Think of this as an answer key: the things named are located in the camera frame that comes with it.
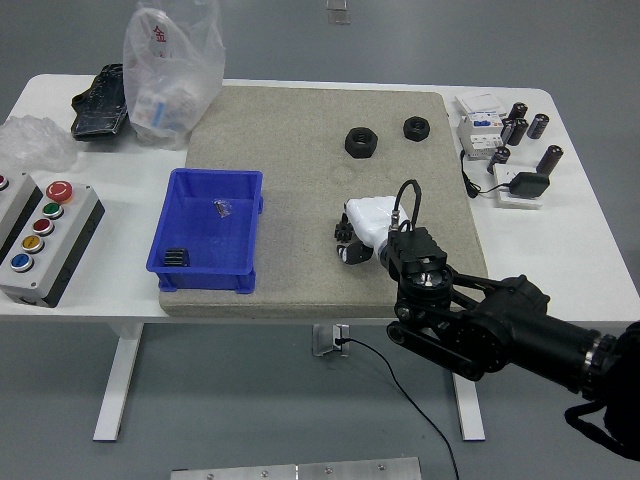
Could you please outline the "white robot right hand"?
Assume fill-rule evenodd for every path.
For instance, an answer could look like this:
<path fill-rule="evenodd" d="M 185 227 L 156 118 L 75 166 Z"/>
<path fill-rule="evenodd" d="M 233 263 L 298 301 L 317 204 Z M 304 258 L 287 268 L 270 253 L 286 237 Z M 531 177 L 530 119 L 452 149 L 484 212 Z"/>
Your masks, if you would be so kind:
<path fill-rule="evenodd" d="M 336 251 L 347 265 L 380 259 L 388 241 L 396 198 L 376 196 L 350 199 L 334 229 Z"/>

